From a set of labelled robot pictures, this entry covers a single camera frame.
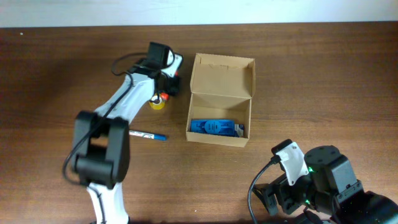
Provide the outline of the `blue tape dispenser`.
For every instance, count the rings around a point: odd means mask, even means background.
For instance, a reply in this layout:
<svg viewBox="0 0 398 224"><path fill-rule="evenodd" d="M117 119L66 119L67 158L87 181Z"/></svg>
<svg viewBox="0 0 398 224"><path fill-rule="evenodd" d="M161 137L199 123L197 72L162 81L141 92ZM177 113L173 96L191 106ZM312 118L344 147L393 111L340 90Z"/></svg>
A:
<svg viewBox="0 0 398 224"><path fill-rule="evenodd" d="M200 134L233 137L235 135L234 125L234 121L229 119L193 119L190 131Z"/></svg>

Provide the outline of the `white blue staples box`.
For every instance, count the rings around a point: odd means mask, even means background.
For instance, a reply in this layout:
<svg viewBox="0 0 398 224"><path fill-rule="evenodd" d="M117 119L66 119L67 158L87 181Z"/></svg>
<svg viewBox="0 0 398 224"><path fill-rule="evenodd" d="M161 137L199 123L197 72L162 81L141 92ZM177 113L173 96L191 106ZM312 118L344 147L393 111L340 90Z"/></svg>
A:
<svg viewBox="0 0 398 224"><path fill-rule="evenodd" d="M237 138L244 137L244 125L243 124L235 124L234 125L234 136Z"/></svg>

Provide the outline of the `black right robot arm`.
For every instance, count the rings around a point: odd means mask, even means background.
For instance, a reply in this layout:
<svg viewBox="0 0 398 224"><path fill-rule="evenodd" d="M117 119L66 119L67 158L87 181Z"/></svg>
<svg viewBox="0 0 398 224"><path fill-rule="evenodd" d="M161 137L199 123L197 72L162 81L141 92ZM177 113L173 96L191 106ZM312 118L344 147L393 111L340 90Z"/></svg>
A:
<svg viewBox="0 0 398 224"><path fill-rule="evenodd" d="M258 184L258 173L248 190L261 201L267 213L290 215L303 212L291 223L390 223L397 224L397 204L364 191L349 159L333 145L303 153L296 142L286 139L271 150L273 156L261 169L279 164L284 174L269 184Z"/></svg>

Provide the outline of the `red black stapler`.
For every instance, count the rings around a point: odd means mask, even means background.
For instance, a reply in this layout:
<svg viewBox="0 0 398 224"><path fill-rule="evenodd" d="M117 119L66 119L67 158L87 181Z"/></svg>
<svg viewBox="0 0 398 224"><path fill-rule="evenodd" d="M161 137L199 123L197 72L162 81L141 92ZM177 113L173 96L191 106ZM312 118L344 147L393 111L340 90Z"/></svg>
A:
<svg viewBox="0 0 398 224"><path fill-rule="evenodd" d="M159 81L160 96L168 101L171 96L176 96L180 91L180 77L178 73L174 78L169 78L166 74L161 76Z"/></svg>

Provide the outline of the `yellow tape roll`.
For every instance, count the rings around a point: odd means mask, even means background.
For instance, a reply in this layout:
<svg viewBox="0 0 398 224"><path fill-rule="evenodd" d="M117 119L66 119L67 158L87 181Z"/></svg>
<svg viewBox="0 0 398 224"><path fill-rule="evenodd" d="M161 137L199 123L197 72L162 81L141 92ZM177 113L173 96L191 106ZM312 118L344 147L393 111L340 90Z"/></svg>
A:
<svg viewBox="0 0 398 224"><path fill-rule="evenodd" d="M150 100L149 105L153 110L161 110L165 106L165 101L160 95L155 94Z"/></svg>

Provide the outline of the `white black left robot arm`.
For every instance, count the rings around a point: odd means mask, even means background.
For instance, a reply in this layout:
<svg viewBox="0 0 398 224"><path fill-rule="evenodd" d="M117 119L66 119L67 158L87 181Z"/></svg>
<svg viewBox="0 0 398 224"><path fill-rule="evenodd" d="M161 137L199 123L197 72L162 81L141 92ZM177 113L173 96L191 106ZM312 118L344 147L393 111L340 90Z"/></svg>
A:
<svg viewBox="0 0 398 224"><path fill-rule="evenodd" d="M106 103L78 113L73 148L62 166L63 178L89 193L96 223L129 223L122 185L130 163L129 126L145 103L158 105L163 93L179 92L182 55L168 45L151 42L146 52L135 57L137 61L120 72L117 64L129 56L113 62L112 74L123 76L124 81Z"/></svg>

